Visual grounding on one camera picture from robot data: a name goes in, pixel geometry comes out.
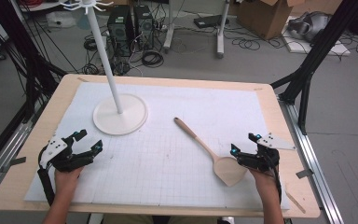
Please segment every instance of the floor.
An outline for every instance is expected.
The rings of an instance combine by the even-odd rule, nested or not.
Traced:
[[[74,13],[74,17],[77,26],[51,29],[48,34],[73,66],[80,68],[86,55],[83,37],[90,35],[90,30],[85,29],[87,23],[81,13]],[[192,18],[193,15],[185,14],[175,23],[194,29]],[[106,19],[100,14],[100,25],[104,25]],[[240,28],[235,18],[229,19],[227,31]],[[63,70],[73,71],[46,35],[41,36],[53,63]],[[289,53],[286,47],[274,48],[265,41],[257,41],[258,50],[243,49],[231,37],[244,35],[226,32],[224,58],[217,59],[215,33],[175,30],[171,50],[168,54],[163,53],[161,67],[141,66],[142,73],[131,69],[127,76],[272,83],[294,72],[306,57],[305,54]],[[21,84],[11,61],[0,61],[0,132],[23,102]],[[307,131],[344,222],[358,223],[358,53],[355,50],[341,60],[337,56],[326,57],[316,71],[310,88]],[[0,211],[0,223],[37,223],[44,215]],[[86,220],[87,214],[71,214],[68,223],[86,223]],[[238,217],[235,222],[262,223],[262,220]],[[293,222],[328,223],[324,215],[316,219],[294,218]]]

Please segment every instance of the wooden table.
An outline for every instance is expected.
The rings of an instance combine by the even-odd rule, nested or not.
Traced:
[[[47,203],[32,203],[23,200],[37,169],[37,156],[58,127],[66,108],[71,104],[77,87],[82,82],[107,82],[106,77],[67,75],[34,126],[18,158],[26,157],[27,162],[12,166],[0,185],[0,210],[46,211]],[[268,131],[293,143],[281,108],[273,89],[268,84],[203,81],[186,79],[116,77],[117,84],[153,85],[166,87],[192,87],[222,90],[254,91],[257,94]],[[299,179],[297,172],[304,169],[295,150],[280,150],[280,172],[285,177],[286,193],[290,201],[290,210],[284,211],[284,217],[318,217],[319,206],[307,178]],[[120,213],[176,216],[220,216],[220,217],[262,217],[261,212],[243,209],[163,207],[146,205],[112,205],[97,203],[75,203],[72,212]]]

